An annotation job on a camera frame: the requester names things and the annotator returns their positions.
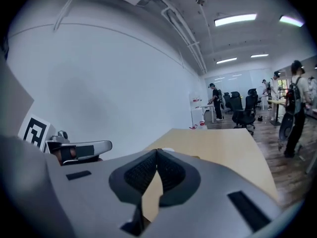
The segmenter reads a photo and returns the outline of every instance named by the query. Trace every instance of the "black office chair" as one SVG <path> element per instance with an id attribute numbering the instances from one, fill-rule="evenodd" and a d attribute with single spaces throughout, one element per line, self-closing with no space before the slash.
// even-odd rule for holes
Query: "black office chair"
<path id="1" fill-rule="evenodd" d="M 230 110 L 227 110 L 225 113 L 232 112 L 232 106 L 231 106 L 231 103 L 230 103 L 230 95 L 229 95 L 229 93 L 224 93 L 223 94 L 223 98 L 224 98 L 224 101 L 226 102 L 226 104 L 225 104 L 226 108 L 230 109 Z"/>
<path id="2" fill-rule="evenodd" d="M 253 125 L 255 119 L 255 116 L 252 115 L 252 109 L 249 110 L 249 107 L 255 106 L 254 97 L 247 96 L 246 97 L 246 108 L 243 110 L 242 108 L 242 102 L 239 92 L 232 92 L 232 97 L 230 99 L 230 103 L 233 108 L 233 116 L 232 120 L 236 123 L 236 126 L 234 128 L 247 128 L 248 125 L 252 125 L 253 128 L 255 126 Z M 254 132 L 251 130 L 248 130 L 248 132 L 253 135 Z"/>
<path id="3" fill-rule="evenodd" d="M 248 91 L 248 95 L 250 95 L 250 94 L 258 95 L 257 89 L 256 89 L 256 88 L 250 89 L 250 90 Z M 259 96 L 258 96 L 258 99 L 257 99 L 257 103 L 256 103 L 255 108 L 261 109 L 261 106 L 260 106 L 260 103 L 261 103 L 261 102 L 262 102 L 262 100 L 261 100 L 261 98 L 259 99 Z"/>
<path id="4" fill-rule="evenodd" d="M 258 103 L 258 93 L 257 90 L 254 89 L 250 89 L 248 91 L 248 96 L 246 97 L 246 108 L 245 110 L 248 111 L 248 115 L 252 114 L 254 117 L 256 116 L 256 107 L 257 107 L 257 103 Z"/>

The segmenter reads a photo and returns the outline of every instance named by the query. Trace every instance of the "window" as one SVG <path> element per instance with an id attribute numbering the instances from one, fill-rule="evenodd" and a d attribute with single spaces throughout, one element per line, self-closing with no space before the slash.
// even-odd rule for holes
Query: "window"
<path id="1" fill-rule="evenodd" d="M 281 79 L 277 81 L 278 83 L 278 92 L 280 97 L 285 97 L 288 92 L 288 85 L 286 79 Z"/>

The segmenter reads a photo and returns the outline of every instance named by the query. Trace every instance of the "fluorescent light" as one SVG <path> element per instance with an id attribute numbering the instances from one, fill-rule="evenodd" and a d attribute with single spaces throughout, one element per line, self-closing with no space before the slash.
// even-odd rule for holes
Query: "fluorescent light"
<path id="1" fill-rule="evenodd" d="M 255 20 L 256 17 L 257 17 L 256 14 L 246 14 L 246 15 L 238 15 L 238 16 L 233 16 L 233 17 L 221 18 L 221 19 L 216 19 L 214 21 L 214 25 L 221 26 L 221 25 L 230 24 L 230 23 L 234 23 L 234 22 Z"/>
<path id="2" fill-rule="evenodd" d="M 261 57 L 267 57 L 268 54 L 261 54 L 261 55 L 252 55 L 251 58 L 261 58 Z"/>
<path id="3" fill-rule="evenodd" d="M 299 27 L 301 27 L 304 24 L 303 22 L 301 22 L 299 20 L 296 20 L 294 18 L 290 18 L 290 17 L 287 17 L 287 16 L 281 16 L 279 21 L 280 22 L 284 22 L 284 23 L 288 23 L 288 24 L 291 24 L 291 25 L 299 26 Z"/>
<path id="4" fill-rule="evenodd" d="M 223 62 L 227 62 L 227 61 L 233 61 L 233 60 L 237 60 L 237 58 L 230 58 L 230 59 L 226 59 L 226 60 L 222 60 L 222 61 L 218 61 L 218 63 L 223 63 Z"/>

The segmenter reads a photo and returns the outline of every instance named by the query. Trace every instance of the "white shirt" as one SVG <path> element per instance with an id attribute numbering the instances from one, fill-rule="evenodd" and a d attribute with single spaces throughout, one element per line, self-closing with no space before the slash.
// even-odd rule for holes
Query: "white shirt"
<path id="1" fill-rule="evenodd" d="M 278 82 L 277 80 L 272 79 L 273 83 L 271 85 L 271 96 L 273 100 L 278 99 Z"/>
<path id="2" fill-rule="evenodd" d="M 311 83 L 308 83 L 308 90 L 310 92 L 310 98 L 313 100 L 317 97 L 317 81 L 316 79 L 311 79 Z"/>
<path id="3" fill-rule="evenodd" d="M 298 75 L 292 76 L 292 83 L 295 84 L 298 77 L 299 77 Z M 297 87 L 298 87 L 299 93 L 301 95 L 302 103 L 305 103 L 306 101 L 305 101 L 304 93 L 308 92 L 308 80 L 304 77 L 301 77 L 298 80 Z"/>

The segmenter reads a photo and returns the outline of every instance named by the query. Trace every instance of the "desk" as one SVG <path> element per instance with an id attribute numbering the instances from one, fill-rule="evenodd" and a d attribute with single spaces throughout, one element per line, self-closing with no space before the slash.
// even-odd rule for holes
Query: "desk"
<path id="1" fill-rule="evenodd" d="M 171 129 L 146 150 L 166 147 L 229 167 L 278 201 L 266 160 L 246 129 Z M 162 194 L 162 183 L 156 172 L 142 197 L 143 215 L 149 221 L 153 221 L 158 214 Z"/>
<path id="2" fill-rule="evenodd" d="M 285 100 L 268 100 L 269 103 L 276 104 L 276 117 L 274 121 L 270 121 L 274 126 L 279 126 L 281 123 L 278 121 L 278 106 L 279 104 L 285 104 Z"/>
<path id="3" fill-rule="evenodd" d="M 209 108 L 209 111 L 211 112 L 212 123 L 213 123 L 213 109 L 214 109 L 213 103 L 210 104 L 210 105 L 205 105 L 205 106 L 200 106 L 200 107 L 203 108 L 203 110 L 206 109 L 206 108 Z"/>
<path id="4" fill-rule="evenodd" d="M 264 110 L 264 100 L 266 95 L 258 95 L 258 98 L 262 98 L 262 110 Z"/>
<path id="5" fill-rule="evenodd" d="M 309 118 L 317 120 L 317 114 L 314 113 L 312 109 L 310 109 L 309 111 L 306 112 L 306 116 L 308 116 Z M 307 167 L 305 173 L 308 174 L 313 169 L 314 165 L 316 164 L 316 161 L 317 161 L 317 150 L 315 151 L 313 159 L 311 160 L 311 162 L 310 162 L 309 166 Z"/>

